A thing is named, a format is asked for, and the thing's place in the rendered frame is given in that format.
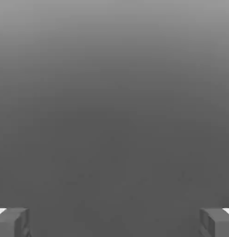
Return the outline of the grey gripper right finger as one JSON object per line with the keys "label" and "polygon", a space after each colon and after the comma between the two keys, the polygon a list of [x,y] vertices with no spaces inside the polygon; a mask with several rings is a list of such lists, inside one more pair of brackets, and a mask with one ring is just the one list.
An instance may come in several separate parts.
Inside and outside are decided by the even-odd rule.
{"label": "grey gripper right finger", "polygon": [[229,237],[229,208],[201,208],[199,237]]}

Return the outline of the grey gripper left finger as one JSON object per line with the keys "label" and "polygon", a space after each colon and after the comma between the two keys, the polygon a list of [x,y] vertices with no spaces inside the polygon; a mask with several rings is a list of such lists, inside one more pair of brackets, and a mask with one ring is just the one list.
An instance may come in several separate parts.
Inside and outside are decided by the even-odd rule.
{"label": "grey gripper left finger", "polygon": [[30,210],[0,207],[0,237],[31,237]]}

